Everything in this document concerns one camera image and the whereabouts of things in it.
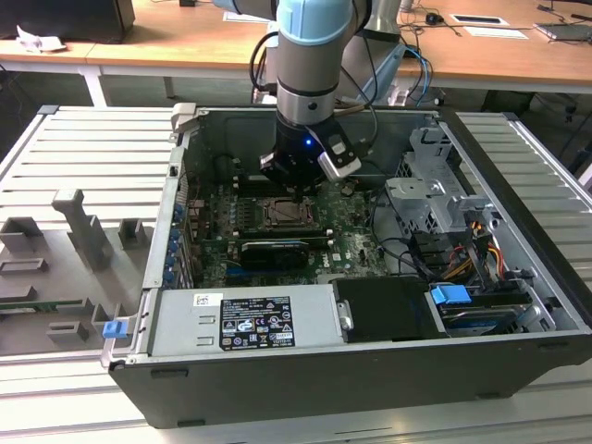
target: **blue plastic clip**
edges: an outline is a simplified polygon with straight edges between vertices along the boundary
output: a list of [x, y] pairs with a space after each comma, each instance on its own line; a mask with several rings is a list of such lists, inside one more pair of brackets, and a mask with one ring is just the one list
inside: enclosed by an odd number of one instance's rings
[[436, 305], [441, 303], [470, 303], [473, 301], [464, 285], [438, 285], [431, 293]]
[[103, 327], [103, 338], [123, 339], [128, 336], [128, 321], [109, 321]]
[[173, 228], [170, 230], [169, 233], [169, 238], [172, 239], [173, 241], [176, 241], [178, 238], [181, 237], [181, 232], [180, 230]]
[[175, 278], [175, 273], [173, 273], [172, 271], [165, 270], [163, 272], [163, 280], [165, 282], [172, 282], [174, 278]]

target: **metal bracket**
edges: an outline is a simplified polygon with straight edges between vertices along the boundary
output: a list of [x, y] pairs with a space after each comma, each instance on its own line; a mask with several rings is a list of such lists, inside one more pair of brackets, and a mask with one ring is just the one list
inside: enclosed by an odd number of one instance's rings
[[454, 227], [466, 227], [463, 214], [471, 209], [494, 208], [493, 203], [484, 196], [452, 196], [448, 201], [446, 208], [452, 218], [451, 225]]
[[339, 325], [343, 331], [353, 330], [353, 316], [350, 310], [350, 304], [347, 301], [337, 303], [337, 314], [339, 317]]
[[518, 318], [516, 324], [518, 327], [526, 327], [528, 331], [554, 331], [557, 329], [555, 320], [550, 315], [549, 310], [545, 307], [545, 304], [541, 301], [537, 292], [526, 285], [524, 282], [521, 283], [522, 290], [527, 291], [533, 300], [532, 306], [526, 310], [526, 312]]
[[417, 162], [428, 157], [440, 157], [445, 160], [452, 147], [452, 142], [440, 128], [421, 128], [412, 132], [409, 142], [415, 152]]
[[198, 125], [197, 117], [200, 115], [201, 112], [198, 111], [197, 104], [175, 104], [173, 115], [170, 118], [173, 132], [180, 134], [192, 130]]
[[442, 196], [444, 191], [436, 180], [417, 178], [393, 178], [387, 180], [387, 188], [395, 199], [429, 199]]

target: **wooden desk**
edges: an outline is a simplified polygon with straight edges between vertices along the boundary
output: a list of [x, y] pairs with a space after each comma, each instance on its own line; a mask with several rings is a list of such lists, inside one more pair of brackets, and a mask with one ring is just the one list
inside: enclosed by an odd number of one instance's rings
[[123, 44], [96, 44], [93, 65], [245, 70], [264, 23], [223, 21], [214, 5], [179, 7], [171, 0], [134, 0], [136, 21]]
[[[502, 17], [512, 27], [531, 28], [535, 22], [558, 22], [538, 11], [544, 0], [423, 0], [449, 24], [450, 13]], [[14, 42], [0, 41], [0, 63], [21, 71], [78, 73], [86, 79], [92, 102], [108, 105], [101, 85], [104, 75], [158, 76], [166, 79], [167, 96], [174, 95], [174, 77], [247, 79], [251, 51], [265, 33], [262, 23], [222, 20], [213, 5], [179, 7], [177, 0], [153, 3], [134, 0], [136, 21], [123, 44], [68, 43], [70, 51], [30, 55]], [[569, 21], [570, 14], [592, 15], [592, 7], [555, 3]], [[425, 24], [426, 12], [402, 14], [399, 23]], [[434, 86], [555, 93], [592, 93], [592, 47], [582, 43], [548, 43], [537, 30], [523, 31], [528, 40], [473, 37], [463, 28], [429, 28], [419, 37], [424, 55], [432, 62]], [[413, 35], [403, 36], [414, 44]], [[419, 75], [419, 65], [405, 60], [396, 86], [408, 88]]]
[[[450, 25], [459, 25], [450, 14], [494, 16], [505, 19], [505, 27], [532, 28], [535, 23], [559, 23], [537, 5], [537, 0], [425, 0], [426, 8], [436, 8]], [[592, 15], [592, 6], [556, 2], [555, 12], [568, 22], [573, 13]], [[426, 12], [400, 14], [399, 23], [425, 25]], [[592, 46], [549, 43], [538, 30], [521, 31], [528, 40], [473, 37], [463, 28], [455, 28], [462, 37], [446, 27], [428, 28], [419, 36], [422, 53], [434, 66], [434, 83], [453, 88], [501, 89], [538, 92], [592, 93]], [[415, 44], [409, 31], [403, 36]], [[399, 77], [416, 77], [417, 63], [411, 60], [400, 69]]]

